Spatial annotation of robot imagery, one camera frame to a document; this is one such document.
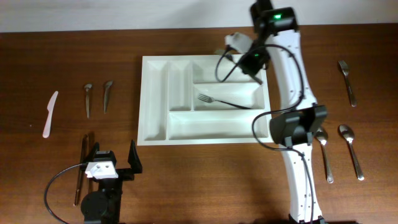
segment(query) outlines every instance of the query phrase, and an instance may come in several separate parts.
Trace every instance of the silver spoon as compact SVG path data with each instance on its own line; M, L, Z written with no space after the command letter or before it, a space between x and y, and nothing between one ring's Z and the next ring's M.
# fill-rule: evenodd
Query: silver spoon
M325 161L326 167L326 179L329 184L333 183L334 178L331 173L330 164L328 160L328 155L326 154L325 146L328 142L328 133L323 129L323 127L318 128L318 131L315 133L316 139L320 142L323 154L323 160Z
M353 130L345 124L340 125L338 127L338 130L339 130L341 136L343 138L345 138L348 143L349 150L351 152L351 156L353 157L355 173L356 173L358 180L364 180L365 177L362 173L361 166L359 165L358 159L356 158L356 155L354 152L353 141L354 141L355 135L354 135Z
M109 88L113 84L113 81L108 81L105 83L104 88L105 88L105 94L104 94L104 113L108 110L108 102L109 102Z
M90 94L88 93L89 90L93 87L92 84L86 84L85 85L85 90L86 90L86 114L87 118L90 118Z

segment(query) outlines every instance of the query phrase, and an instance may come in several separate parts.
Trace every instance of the knife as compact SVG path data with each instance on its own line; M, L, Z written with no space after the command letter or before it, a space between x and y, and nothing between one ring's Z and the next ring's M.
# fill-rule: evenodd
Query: knife
M51 96L49 104L47 105L47 110L49 111L49 115L47 116L47 121L45 122L43 138L48 138L50 136L51 129L51 119L52 119L52 111L54 110L55 100L57 99L58 91L55 91Z

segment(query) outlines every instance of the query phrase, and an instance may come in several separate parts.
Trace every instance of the fork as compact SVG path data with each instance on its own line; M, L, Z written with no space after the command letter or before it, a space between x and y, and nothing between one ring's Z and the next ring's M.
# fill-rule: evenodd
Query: fork
M216 100L216 99L214 99L213 97L206 96L206 95L204 95L204 94L199 94L199 95L198 95L198 99L199 99L199 100L202 100L203 102L206 102L206 103L212 103L212 102L214 102L214 101L218 101L218 102L220 102L220 103L225 103L225 104L234 106L234 107L239 108L239 109L244 109L244 110L250 110L250 109L251 109L251 108L247 108L247 107L245 107L245 106L235 105L235 104L233 104L233 103L228 103L228 102L225 102L225 101L222 101L222 100Z
M354 96L351 84L349 84L349 81L348 81L349 67L348 67L347 63L344 60L340 60L340 61L338 61L338 63L340 65L341 71L343 72L344 79L346 81L347 92L348 92L348 96L349 96L349 102L351 103L351 106L356 106L356 104L357 104L356 98Z

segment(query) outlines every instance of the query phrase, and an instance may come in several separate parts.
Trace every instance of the wooden table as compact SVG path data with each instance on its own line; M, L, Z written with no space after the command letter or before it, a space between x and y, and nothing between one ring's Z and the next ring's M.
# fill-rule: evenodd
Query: wooden table
M1 223L56 223L43 192L57 172L78 163L81 139L93 131L102 150L113 150L128 167L137 139L143 55L207 55L223 48L224 36L251 28L112 30L0 34ZM320 104L335 183L328 184L322 152L313 147L317 197L328 221L398 221L398 25L302 26L308 80ZM337 61L351 67L358 107L348 101ZM279 108L272 67L271 108ZM114 80L108 113L103 84ZM91 118L83 85L93 84ZM52 132L42 137L47 103L58 90ZM350 125L365 174L355 176L339 124ZM252 223L286 219L289 188L279 153L258 144L139 146L144 173L123 187L121 222ZM77 170L57 179L49 204L71 223Z

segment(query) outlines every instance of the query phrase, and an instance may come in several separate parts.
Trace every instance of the white tray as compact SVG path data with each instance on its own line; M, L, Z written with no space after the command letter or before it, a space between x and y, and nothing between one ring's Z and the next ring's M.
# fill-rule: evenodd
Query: white tray
M238 61L241 55L234 55ZM225 83L218 83L218 55L144 56L138 145L215 144L256 142L251 123L270 110L266 71L257 75L262 86L237 68ZM218 73L224 77L233 63L223 60ZM241 110L220 102L205 103L199 93L253 110ZM269 135L271 115L256 122L263 142Z

